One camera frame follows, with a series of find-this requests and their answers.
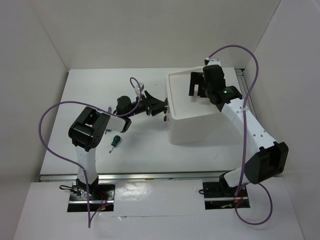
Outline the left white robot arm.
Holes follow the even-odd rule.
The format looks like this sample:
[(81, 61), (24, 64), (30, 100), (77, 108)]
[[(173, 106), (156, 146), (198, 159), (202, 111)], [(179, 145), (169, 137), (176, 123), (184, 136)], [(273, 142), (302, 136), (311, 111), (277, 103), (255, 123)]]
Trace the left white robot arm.
[(130, 125), (130, 117), (146, 113), (156, 116), (167, 110), (168, 100), (161, 101), (144, 91), (142, 96), (131, 102), (128, 96), (117, 99), (115, 113), (118, 116), (99, 112), (93, 107), (85, 107), (68, 131), (72, 144), (76, 149), (77, 163), (84, 167), (78, 171), (76, 186), (88, 200), (97, 197), (99, 193), (99, 177), (96, 170), (96, 148), (100, 144), (106, 130), (119, 133), (126, 132)]

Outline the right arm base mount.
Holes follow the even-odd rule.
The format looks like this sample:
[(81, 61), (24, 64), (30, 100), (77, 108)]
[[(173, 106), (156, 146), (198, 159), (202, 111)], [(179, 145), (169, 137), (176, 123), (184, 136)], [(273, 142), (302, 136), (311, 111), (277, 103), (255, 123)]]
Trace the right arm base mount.
[(227, 187), (218, 179), (204, 180), (198, 193), (204, 198), (206, 210), (228, 210), (238, 208), (250, 208), (249, 195), (246, 187), (235, 195), (236, 187)]

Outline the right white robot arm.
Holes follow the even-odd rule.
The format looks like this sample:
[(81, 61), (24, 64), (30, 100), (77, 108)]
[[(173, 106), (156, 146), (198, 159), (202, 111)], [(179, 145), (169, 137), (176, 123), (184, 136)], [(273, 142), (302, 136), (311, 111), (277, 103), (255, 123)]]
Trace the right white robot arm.
[(221, 66), (206, 65), (202, 72), (191, 72), (189, 95), (208, 98), (243, 136), (241, 166), (219, 176), (223, 196), (238, 194), (246, 184), (259, 184), (284, 171), (289, 147), (278, 143), (251, 113), (235, 86), (227, 86)]

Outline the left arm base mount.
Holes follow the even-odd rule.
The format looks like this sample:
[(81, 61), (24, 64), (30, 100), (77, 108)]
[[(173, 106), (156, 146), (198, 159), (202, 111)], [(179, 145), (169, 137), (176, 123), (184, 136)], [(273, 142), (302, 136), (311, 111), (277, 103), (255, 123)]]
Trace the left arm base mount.
[[(75, 184), (71, 186), (60, 185), (59, 189), (69, 192), (68, 213), (87, 212), (87, 193), (84, 190), (78, 188)], [(100, 184), (96, 193), (89, 194), (90, 211), (93, 213), (101, 208), (100, 212), (113, 212), (115, 190), (115, 183)]]

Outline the green stubby screwdriver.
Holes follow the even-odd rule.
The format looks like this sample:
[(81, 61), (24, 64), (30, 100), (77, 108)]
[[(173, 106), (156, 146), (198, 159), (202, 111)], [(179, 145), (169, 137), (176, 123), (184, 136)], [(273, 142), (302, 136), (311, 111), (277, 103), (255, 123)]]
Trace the green stubby screwdriver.
[(121, 141), (121, 137), (119, 135), (115, 135), (111, 144), (110, 144), (109, 153), (111, 153), (113, 151), (113, 149), (117, 147), (117, 145), (120, 143), (120, 141)]

